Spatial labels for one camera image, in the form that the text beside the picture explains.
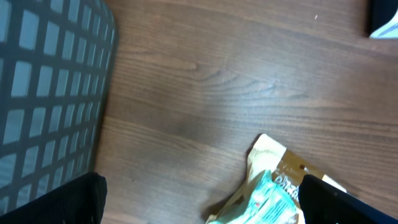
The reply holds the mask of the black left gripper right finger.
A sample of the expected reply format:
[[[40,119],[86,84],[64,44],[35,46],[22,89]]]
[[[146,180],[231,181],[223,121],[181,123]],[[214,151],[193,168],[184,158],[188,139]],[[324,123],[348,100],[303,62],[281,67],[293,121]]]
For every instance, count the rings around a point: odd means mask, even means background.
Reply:
[[[306,224],[397,224],[397,219],[314,175],[303,177],[298,199]]]

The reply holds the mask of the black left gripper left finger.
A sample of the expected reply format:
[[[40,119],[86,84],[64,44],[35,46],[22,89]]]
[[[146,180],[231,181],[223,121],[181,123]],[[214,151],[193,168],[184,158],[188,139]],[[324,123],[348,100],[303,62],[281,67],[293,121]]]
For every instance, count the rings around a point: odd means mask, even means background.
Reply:
[[[1,224],[101,223],[107,196],[106,179],[84,174],[1,216]]]

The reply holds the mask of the teal wet wipes pack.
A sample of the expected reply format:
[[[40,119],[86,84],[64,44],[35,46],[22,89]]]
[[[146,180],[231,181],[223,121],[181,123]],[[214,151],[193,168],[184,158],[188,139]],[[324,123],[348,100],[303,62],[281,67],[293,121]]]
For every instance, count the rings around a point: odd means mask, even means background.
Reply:
[[[216,224],[294,224],[299,213],[294,201],[281,186],[272,181],[269,170],[254,182],[249,197],[223,210],[212,221]]]

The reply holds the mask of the brown Pantree snack bag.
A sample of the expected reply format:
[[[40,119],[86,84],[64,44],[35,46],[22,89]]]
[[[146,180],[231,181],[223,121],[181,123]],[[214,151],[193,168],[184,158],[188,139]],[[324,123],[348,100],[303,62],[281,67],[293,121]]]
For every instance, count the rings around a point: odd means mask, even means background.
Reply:
[[[271,172],[272,181],[281,186],[294,201],[299,214],[298,223],[305,222],[303,211],[299,204],[299,186],[303,181],[304,175],[312,174],[337,189],[347,192],[343,186],[320,169],[288,150],[270,136],[261,134],[248,155],[246,180],[224,207],[218,213],[210,215],[206,222],[213,223],[212,221],[224,209],[234,203],[240,204],[245,198],[248,198],[249,192],[254,189],[254,182],[261,176],[262,172],[267,170]]]

